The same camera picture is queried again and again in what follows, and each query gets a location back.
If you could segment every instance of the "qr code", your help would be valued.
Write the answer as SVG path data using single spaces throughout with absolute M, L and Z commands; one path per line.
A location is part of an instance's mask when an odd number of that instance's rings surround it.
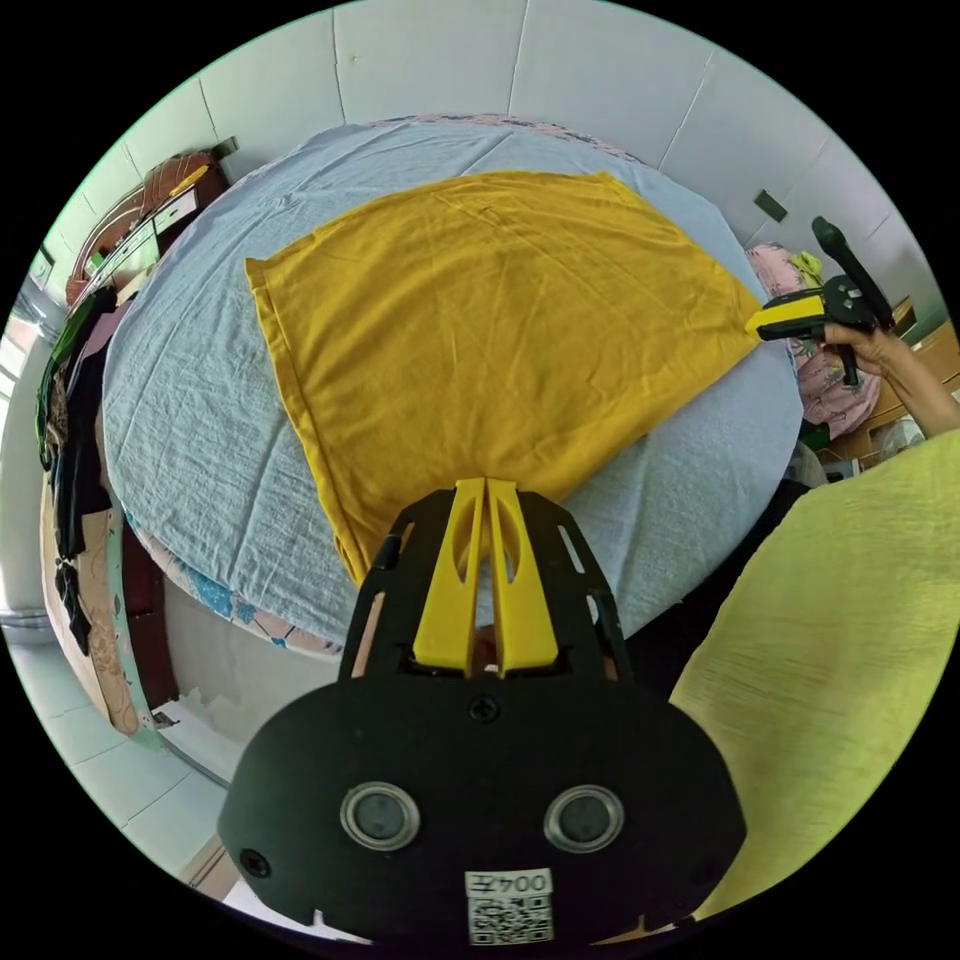
M 549 896 L 468 900 L 474 946 L 538 943 L 553 939 Z

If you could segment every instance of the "wooden headboard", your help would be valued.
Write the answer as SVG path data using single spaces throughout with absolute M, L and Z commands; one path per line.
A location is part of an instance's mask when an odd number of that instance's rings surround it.
M 67 306 L 72 307 L 87 286 L 86 265 L 98 250 L 111 251 L 130 232 L 130 228 L 149 216 L 166 200 L 170 191 L 200 167 L 208 166 L 207 177 L 216 178 L 221 192 L 228 187 L 220 165 L 206 151 L 171 157 L 154 167 L 139 187 L 121 197 L 90 232 L 77 255 L 70 279 L 67 280 Z

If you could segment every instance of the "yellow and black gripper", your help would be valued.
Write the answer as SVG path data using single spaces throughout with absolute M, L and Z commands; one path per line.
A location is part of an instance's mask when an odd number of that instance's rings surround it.
M 843 273 L 820 288 L 774 297 L 750 318 L 746 332 L 764 341 L 796 337 L 822 342 L 826 323 L 839 323 L 865 333 L 892 329 L 894 318 L 889 302 L 854 256 L 844 235 L 823 217 L 817 217 L 812 226 L 820 248 Z M 848 346 L 840 347 L 839 352 L 843 382 L 856 386 L 856 355 Z
M 519 494 L 514 483 L 475 478 L 461 480 L 452 491 L 437 491 L 401 514 L 379 551 L 371 573 L 396 569 L 401 554 L 409 550 L 405 582 L 392 585 L 383 626 L 394 638 L 412 637 L 412 658 L 407 664 L 410 669 L 471 676 L 475 662 L 480 564 L 487 558 L 492 579 L 499 676 L 506 678 L 518 672 L 555 668 L 560 647 L 554 620 L 558 613 L 562 617 L 563 600 L 556 596 L 557 584 L 545 582 L 541 573 L 560 575 L 558 556 L 562 553 L 565 559 L 566 542 L 572 544 L 580 538 L 575 524 L 564 525 L 564 518 L 555 516 L 555 510 L 553 504 L 541 497 Z M 528 529 L 528 521 L 533 531 Z M 539 534 L 536 548 L 531 532 Z M 537 552 L 541 553 L 539 563 Z M 582 562 L 579 555 L 577 562 Z M 605 625 L 613 626 L 619 633 L 619 623 L 611 622 L 616 618 L 616 608 L 606 584 L 594 577 L 590 591 L 598 612 L 605 618 Z M 561 606 L 553 617 L 551 599 L 555 611 L 557 603 Z M 585 602 L 586 596 L 579 596 L 578 600 Z M 379 617 L 381 611 L 376 597 L 371 610 Z M 350 667 L 352 676 L 367 670 L 373 636 L 373 630 L 361 635 Z M 569 633 L 564 639 L 569 645 Z M 591 635 L 588 640 L 596 646 L 596 636 Z M 583 644 L 577 646 L 583 659 L 586 656 Z M 595 653 L 596 670 L 602 669 L 604 655 L 618 660 L 616 666 L 620 670 L 629 670 L 622 651 L 597 648 Z
M 474 656 L 485 558 L 495 666 Z M 337 681 L 257 732 L 218 822 L 267 907 L 448 956 L 690 923 L 746 829 L 716 745 L 634 676 L 573 516 L 484 477 L 401 512 Z

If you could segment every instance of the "screw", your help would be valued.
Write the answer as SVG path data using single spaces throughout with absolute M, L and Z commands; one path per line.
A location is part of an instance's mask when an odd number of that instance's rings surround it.
M 256 850 L 249 848 L 241 850 L 240 866 L 243 867 L 250 876 L 256 877 L 258 880 L 265 880 L 270 876 L 270 864 L 267 862 L 267 858 Z
M 500 704 L 493 697 L 482 693 L 470 701 L 467 713 L 470 719 L 476 720 L 477 723 L 492 723 L 500 716 Z

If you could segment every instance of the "sticker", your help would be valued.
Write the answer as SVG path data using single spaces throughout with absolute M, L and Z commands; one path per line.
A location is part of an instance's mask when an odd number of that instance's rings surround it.
M 473 946 L 543 943 L 553 939 L 549 869 L 468 871 L 467 922 Z

